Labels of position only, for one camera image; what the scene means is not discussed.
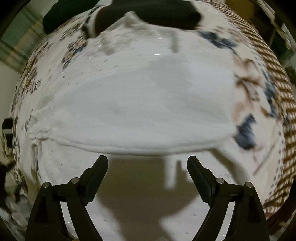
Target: metal pin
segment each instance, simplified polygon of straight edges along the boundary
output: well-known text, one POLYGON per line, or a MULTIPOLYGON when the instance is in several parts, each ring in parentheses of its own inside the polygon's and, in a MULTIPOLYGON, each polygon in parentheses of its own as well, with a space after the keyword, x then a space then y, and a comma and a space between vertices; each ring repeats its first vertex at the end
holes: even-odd
POLYGON ((221 177, 217 178, 216 181, 217 183, 220 183, 220 184, 224 183, 224 179, 221 177))
POLYGON ((48 188, 49 186, 50 186, 50 182, 45 182, 42 185, 42 187, 44 187, 44 188, 48 188))
POLYGON ((72 182, 73 184, 76 184, 76 183, 79 182, 79 178, 74 177, 74 178, 72 178, 71 182, 72 182))
POLYGON ((252 187, 253 187, 253 184, 250 183, 250 182, 246 182, 246 186, 247 186, 248 188, 252 188, 252 187))

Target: curtain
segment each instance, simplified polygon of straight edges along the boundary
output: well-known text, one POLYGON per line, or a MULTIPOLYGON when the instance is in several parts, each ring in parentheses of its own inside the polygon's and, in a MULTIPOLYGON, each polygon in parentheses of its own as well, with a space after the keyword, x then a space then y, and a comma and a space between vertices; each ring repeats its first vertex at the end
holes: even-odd
POLYGON ((45 35, 41 15, 25 6, 0 39, 0 61, 21 73, 45 35))

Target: brown striped fabric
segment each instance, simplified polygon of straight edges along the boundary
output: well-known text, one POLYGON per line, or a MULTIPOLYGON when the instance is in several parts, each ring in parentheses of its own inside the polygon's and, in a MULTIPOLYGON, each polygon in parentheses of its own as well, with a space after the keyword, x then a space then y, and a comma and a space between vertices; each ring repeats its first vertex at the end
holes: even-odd
POLYGON ((283 120, 286 145, 281 179, 274 193, 270 193, 270 197, 263 202, 266 218, 269 218, 275 214, 287 200, 296 174, 296 104, 292 90, 277 57, 252 26, 226 5, 214 0, 204 0, 204 2, 210 3, 216 10, 222 12, 229 18, 232 24, 236 25, 242 33, 250 39, 254 49, 264 60, 267 71, 278 88, 276 102, 279 106, 279 114, 283 120), (288 124, 285 119, 287 115, 289 115, 288 124))

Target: floral fabric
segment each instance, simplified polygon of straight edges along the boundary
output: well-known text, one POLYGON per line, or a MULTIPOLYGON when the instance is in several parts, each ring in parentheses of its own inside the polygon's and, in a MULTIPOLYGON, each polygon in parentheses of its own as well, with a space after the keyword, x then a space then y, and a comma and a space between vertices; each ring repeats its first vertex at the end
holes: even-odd
MULTIPOLYGON (((198 4, 197 8, 204 16, 194 32, 217 48, 229 49, 233 53, 237 79, 233 121, 237 126, 237 134, 231 142, 236 145, 235 154, 243 157, 243 162, 252 169, 254 175, 266 163, 272 163, 269 170, 272 178, 268 177, 271 182, 267 182, 267 179, 262 181, 262 188, 266 190, 268 199, 274 194, 283 175, 283 153, 286 145, 283 139, 283 117, 280 114, 282 106, 277 101, 278 88, 249 38, 234 23, 218 10, 213 11, 207 4, 198 4), (275 150, 277 154, 271 156, 270 153, 275 150)), ((89 17, 89 12, 91 10, 72 18, 42 41, 24 67, 16 87, 12 114, 15 123, 14 159, 17 164, 12 172, 16 183, 24 184, 25 193, 28 192, 28 185, 22 173, 22 148, 31 113, 34 108, 46 102, 44 97, 50 83, 53 80, 57 82, 57 86, 63 83, 60 73, 69 68, 71 62, 85 51, 87 40, 81 26, 89 17)))
POLYGON ((284 128, 284 133, 279 132, 278 135, 282 138, 282 142, 285 143, 285 147, 284 150, 278 150, 278 153, 280 154, 281 152, 284 152, 283 168, 281 173, 277 176, 279 181, 275 183, 276 188, 274 192, 269 193, 270 197, 265 200, 263 204, 266 211, 266 217, 271 217, 273 214, 280 211, 281 206, 287 200, 296 175, 296 104, 291 86, 275 54, 256 30, 226 5, 213 0, 205 0, 205 2, 211 4, 216 11, 221 12, 229 22, 238 27, 239 32, 247 37, 246 39, 248 40, 249 45, 252 46, 253 52, 257 53, 263 60, 269 73, 269 77, 277 89, 274 102, 279 106, 279 115, 284 128))

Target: white towel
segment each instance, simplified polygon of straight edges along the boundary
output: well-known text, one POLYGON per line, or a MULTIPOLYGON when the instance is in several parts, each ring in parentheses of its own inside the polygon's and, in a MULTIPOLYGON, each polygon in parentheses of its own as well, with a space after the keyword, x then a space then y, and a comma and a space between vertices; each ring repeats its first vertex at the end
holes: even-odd
POLYGON ((110 154, 217 147, 236 131, 231 54, 194 31, 127 13, 64 70, 65 84, 34 114, 30 138, 110 154))

